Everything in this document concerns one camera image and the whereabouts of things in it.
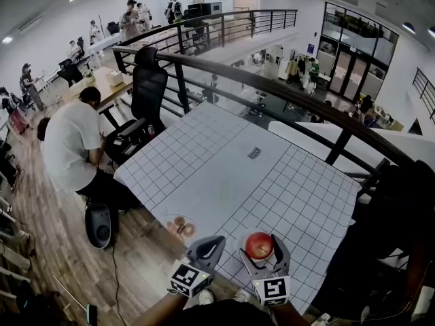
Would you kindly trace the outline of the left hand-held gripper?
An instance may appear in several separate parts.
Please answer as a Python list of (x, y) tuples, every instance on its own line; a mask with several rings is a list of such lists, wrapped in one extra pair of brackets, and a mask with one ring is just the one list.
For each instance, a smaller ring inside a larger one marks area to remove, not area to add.
[(186, 297), (195, 297), (208, 287), (226, 246), (224, 236), (210, 236), (193, 242), (187, 257), (176, 259), (169, 273), (169, 289)]

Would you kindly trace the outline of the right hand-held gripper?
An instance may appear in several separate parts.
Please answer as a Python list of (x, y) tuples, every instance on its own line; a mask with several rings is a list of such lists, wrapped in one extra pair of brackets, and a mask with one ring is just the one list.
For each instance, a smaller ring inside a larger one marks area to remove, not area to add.
[[(290, 268), (290, 252), (283, 241), (272, 234), (276, 263), (273, 274), (288, 274)], [(286, 304), (290, 298), (290, 276), (260, 277), (260, 267), (252, 260), (244, 249), (239, 254), (250, 275), (251, 284), (262, 307), (273, 307)]]

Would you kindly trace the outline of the red apple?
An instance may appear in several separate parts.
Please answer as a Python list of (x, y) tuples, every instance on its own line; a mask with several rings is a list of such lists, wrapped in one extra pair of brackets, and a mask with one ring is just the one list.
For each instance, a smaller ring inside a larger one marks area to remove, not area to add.
[(273, 239), (267, 233), (254, 232), (245, 240), (245, 251), (252, 259), (266, 259), (274, 251)]

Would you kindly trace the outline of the person's right forearm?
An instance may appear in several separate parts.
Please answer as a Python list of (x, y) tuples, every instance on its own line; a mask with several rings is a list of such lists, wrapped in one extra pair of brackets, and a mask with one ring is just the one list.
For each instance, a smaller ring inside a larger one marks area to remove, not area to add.
[(271, 307), (278, 326), (311, 326), (290, 303)]

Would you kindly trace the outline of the person's left forearm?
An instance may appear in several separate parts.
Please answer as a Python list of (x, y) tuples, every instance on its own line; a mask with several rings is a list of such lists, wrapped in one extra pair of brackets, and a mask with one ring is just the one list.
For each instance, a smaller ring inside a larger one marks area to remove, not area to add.
[(188, 297), (182, 294), (166, 294), (160, 301), (141, 314), (130, 326), (164, 326), (173, 315), (188, 302)]

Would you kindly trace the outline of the clear bag of doughnuts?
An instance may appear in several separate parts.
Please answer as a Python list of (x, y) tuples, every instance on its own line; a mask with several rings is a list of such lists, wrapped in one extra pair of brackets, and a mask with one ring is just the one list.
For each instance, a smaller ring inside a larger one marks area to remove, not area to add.
[(195, 222), (183, 215), (168, 215), (163, 221), (165, 228), (183, 245), (190, 244), (197, 233)]

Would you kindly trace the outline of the person's black shorts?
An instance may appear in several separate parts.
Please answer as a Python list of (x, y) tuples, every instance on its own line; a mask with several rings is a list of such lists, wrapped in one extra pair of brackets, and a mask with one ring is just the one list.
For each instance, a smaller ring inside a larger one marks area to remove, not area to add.
[(178, 312), (171, 326), (276, 326), (269, 314), (247, 302), (222, 300)]

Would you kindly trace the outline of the white grid tablecloth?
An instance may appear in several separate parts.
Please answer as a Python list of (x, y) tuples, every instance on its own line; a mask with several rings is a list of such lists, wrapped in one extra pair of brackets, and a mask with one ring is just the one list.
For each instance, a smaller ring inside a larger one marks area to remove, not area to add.
[[(252, 160), (255, 147), (262, 152)], [(115, 178), (163, 226), (168, 215), (191, 218), (197, 226), (192, 242), (224, 236), (217, 270), (240, 287), (251, 286), (237, 251), (242, 231), (280, 237), (290, 252), (290, 297), (299, 312), (324, 282), (360, 188), (296, 144), (209, 103), (155, 137)]]

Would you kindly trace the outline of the grey floor device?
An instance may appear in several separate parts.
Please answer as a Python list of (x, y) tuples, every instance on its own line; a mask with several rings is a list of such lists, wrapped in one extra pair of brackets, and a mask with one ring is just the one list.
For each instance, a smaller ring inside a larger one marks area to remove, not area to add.
[(104, 204), (91, 204), (85, 212), (86, 234), (96, 249), (105, 249), (111, 242), (111, 214)]

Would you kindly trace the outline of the green broom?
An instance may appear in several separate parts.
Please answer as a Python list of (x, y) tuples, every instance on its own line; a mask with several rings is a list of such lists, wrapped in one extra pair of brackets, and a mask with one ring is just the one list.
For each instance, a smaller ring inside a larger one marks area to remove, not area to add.
[(53, 276), (54, 280), (59, 284), (63, 291), (86, 313), (86, 322), (89, 326), (98, 326), (98, 309), (92, 304), (84, 305), (81, 303), (61, 281)]

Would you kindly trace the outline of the black mesh office chair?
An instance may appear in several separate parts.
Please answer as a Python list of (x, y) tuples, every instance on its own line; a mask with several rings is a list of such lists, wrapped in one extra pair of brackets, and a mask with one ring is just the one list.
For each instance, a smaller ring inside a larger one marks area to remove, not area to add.
[(158, 64), (156, 55), (156, 48), (142, 48), (135, 54), (131, 102), (134, 118), (107, 137), (105, 153), (119, 166), (152, 140), (147, 131), (149, 125), (154, 126), (155, 137), (165, 130), (160, 108), (168, 73)]

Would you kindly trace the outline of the black curved railing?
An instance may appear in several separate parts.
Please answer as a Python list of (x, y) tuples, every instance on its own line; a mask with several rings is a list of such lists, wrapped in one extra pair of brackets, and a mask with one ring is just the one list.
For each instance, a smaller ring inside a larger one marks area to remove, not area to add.
[[(153, 47), (144, 47), (138, 50), (116, 46), (112, 50), (118, 68), (123, 73), (128, 72), (127, 67), (158, 65), (160, 62), (163, 62), (166, 67), (173, 67), (175, 71), (169, 74), (169, 77), (177, 80), (178, 88), (174, 92), (179, 97), (174, 103), (182, 107), (184, 111), (189, 110), (189, 100), (201, 102), (199, 98), (188, 94), (186, 86), (190, 84), (269, 117), (285, 132), (291, 134), (294, 143), (299, 144), (315, 156), (321, 157), (324, 162), (331, 166), (347, 160), (357, 167), (356, 171), (347, 171), (347, 175), (362, 180), (363, 190), (367, 194), (371, 192), (384, 169), (393, 164), (407, 170), (412, 176), (421, 177), (435, 187), (435, 164), (420, 157), (408, 156), (379, 133), (363, 126), (357, 120), (347, 117), (343, 112), (274, 80), (201, 58), (159, 52)], [(324, 118), (326, 123), (294, 122), (284, 114), (269, 109), (262, 103), (252, 103), (227, 91), (188, 79), (183, 72), (186, 67), (216, 74), (224, 79), (244, 84), (273, 98), (283, 100), (286, 105), (293, 104), (309, 113), (314, 113)]]

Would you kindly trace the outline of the wooden desk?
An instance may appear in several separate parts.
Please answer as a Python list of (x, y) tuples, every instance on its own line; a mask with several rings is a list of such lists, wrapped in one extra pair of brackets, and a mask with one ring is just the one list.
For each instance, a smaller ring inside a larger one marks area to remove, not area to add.
[(105, 74), (114, 70), (108, 67), (101, 67), (92, 72), (90, 79), (84, 77), (81, 81), (73, 84), (63, 94), (63, 100), (65, 103), (69, 103), (78, 98), (80, 92), (87, 87), (95, 87), (101, 94), (100, 107), (106, 106), (108, 103), (116, 100), (120, 95), (128, 92), (133, 88), (133, 77), (131, 75), (123, 74), (124, 82), (119, 86), (111, 87), (106, 80)]

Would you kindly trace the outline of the clothes rack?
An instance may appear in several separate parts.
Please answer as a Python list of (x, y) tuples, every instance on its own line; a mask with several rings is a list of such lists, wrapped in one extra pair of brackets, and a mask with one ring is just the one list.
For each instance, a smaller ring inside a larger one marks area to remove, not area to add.
[(297, 54), (288, 62), (286, 67), (286, 80), (287, 84), (292, 83), (296, 78), (300, 77), (301, 73), (305, 72), (305, 58), (306, 56)]

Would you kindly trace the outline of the white box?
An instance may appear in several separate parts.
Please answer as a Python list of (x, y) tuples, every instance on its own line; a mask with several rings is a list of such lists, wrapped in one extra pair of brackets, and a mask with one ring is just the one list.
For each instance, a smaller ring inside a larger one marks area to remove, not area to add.
[(108, 73), (105, 74), (107, 83), (111, 87), (119, 86), (121, 83), (124, 82), (123, 74), (117, 70), (111, 70)]

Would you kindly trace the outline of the black framed glass doors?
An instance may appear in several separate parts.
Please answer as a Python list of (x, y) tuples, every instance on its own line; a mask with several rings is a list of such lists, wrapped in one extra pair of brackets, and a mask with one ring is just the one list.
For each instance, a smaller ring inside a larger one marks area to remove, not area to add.
[(327, 89), (352, 103), (365, 96), (375, 100), (398, 38), (374, 20), (326, 3), (317, 59)]

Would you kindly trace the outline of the red suitcase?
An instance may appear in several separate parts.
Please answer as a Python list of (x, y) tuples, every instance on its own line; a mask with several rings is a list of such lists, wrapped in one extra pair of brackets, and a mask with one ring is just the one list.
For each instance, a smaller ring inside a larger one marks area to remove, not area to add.
[(23, 134), (30, 127), (29, 123), (21, 116), (17, 109), (12, 109), (9, 112), (9, 117), (19, 134)]

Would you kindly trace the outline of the black stair railing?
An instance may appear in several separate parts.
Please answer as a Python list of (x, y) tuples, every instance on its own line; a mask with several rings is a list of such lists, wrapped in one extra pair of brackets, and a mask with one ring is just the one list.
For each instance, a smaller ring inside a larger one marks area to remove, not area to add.
[(435, 86), (420, 69), (414, 76), (413, 86), (429, 113), (430, 121), (435, 124)]

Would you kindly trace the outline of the long white table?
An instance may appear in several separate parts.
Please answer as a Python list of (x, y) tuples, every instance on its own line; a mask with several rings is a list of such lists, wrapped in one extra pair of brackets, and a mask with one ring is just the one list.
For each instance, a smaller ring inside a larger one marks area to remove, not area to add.
[(120, 43), (120, 41), (120, 33), (114, 33), (113, 35), (110, 35), (109, 37), (97, 41), (96, 43), (89, 46), (88, 53), (90, 56), (93, 56), (95, 54), (100, 55), (100, 53), (103, 52), (104, 49), (108, 48), (109, 46), (117, 45)]

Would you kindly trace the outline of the black balcony railing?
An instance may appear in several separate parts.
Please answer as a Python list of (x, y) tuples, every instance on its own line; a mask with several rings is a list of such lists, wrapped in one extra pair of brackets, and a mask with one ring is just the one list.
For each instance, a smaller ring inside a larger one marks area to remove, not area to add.
[(240, 39), (296, 26), (297, 10), (241, 10), (184, 19), (154, 28), (120, 43), (122, 47), (154, 47), (160, 51), (191, 54), (224, 47)]

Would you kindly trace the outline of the black cabinet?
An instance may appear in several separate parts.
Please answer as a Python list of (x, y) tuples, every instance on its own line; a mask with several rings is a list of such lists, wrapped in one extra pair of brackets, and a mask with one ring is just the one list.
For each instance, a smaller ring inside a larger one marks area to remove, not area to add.
[(192, 17), (212, 16), (222, 13), (222, 3), (196, 3), (188, 6), (188, 15)]

